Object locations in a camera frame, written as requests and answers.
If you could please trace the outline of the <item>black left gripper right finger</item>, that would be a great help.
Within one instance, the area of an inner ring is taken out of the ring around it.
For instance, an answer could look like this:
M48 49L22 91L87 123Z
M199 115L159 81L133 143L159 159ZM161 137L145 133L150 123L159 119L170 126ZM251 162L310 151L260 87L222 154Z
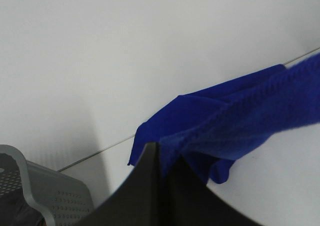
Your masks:
M163 226L259 226L224 202L181 157L162 181Z

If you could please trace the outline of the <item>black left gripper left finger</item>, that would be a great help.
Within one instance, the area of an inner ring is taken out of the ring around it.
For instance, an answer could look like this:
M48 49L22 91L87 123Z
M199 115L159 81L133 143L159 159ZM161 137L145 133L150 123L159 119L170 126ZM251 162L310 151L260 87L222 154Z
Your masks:
M144 146L134 169L119 188L76 226L159 226L159 144Z

